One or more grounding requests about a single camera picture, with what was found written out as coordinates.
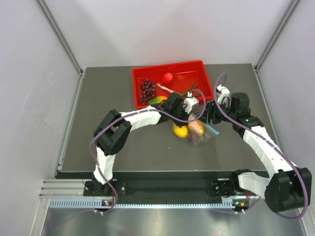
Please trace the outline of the clear zip top bag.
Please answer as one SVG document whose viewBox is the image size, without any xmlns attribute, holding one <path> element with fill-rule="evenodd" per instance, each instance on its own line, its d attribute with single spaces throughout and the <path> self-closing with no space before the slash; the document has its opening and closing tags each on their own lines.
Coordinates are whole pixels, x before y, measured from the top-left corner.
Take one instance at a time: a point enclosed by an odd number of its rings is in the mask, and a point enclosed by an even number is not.
<svg viewBox="0 0 315 236">
<path fill-rule="evenodd" d="M 214 127 L 199 119 L 190 123 L 184 123 L 183 126 L 178 126 L 177 123 L 177 120 L 173 122 L 173 133 L 182 141 L 195 146 L 205 143 L 219 134 L 219 131 Z"/>
</svg>

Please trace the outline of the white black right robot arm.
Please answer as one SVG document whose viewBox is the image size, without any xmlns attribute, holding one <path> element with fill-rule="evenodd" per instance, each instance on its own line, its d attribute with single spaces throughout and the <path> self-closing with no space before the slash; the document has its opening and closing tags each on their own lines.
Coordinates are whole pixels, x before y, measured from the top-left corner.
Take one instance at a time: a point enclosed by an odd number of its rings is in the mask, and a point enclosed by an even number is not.
<svg viewBox="0 0 315 236">
<path fill-rule="evenodd" d="M 207 104 L 202 121 L 213 124 L 232 123 L 233 130 L 247 143 L 264 165 L 268 177 L 250 170 L 237 170 L 230 176 L 230 190 L 237 195 L 248 190 L 263 198 L 274 213 L 310 205 L 312 174 L 307 168 L 298 168 L 268 135 L 261 120 L 251 115 L 249 98 L 245 93 L 234 93 L 231 104 L 224 99 L 228 89 L 216 91 L 214 101 Z"/>
</svg>

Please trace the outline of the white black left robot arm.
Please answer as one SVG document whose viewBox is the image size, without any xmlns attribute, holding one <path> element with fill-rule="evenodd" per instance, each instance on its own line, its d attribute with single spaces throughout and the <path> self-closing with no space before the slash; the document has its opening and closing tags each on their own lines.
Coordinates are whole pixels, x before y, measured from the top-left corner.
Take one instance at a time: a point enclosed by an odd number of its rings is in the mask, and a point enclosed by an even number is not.
<svg viewBox="0 0 315 236">
<path fill-rule="evenodd" d="M 94 132 L 96 165 L 92 182 L 95 190 L 106 195 L 111 191 L 115 156 L 124 147 L 131 131 L 172 120 L 177 126 L 186 125 L 199 101 L 172 93 L 167 99 L 153 102 L 135 112 L 119 113 L 111 110 Z"/>
</svg>

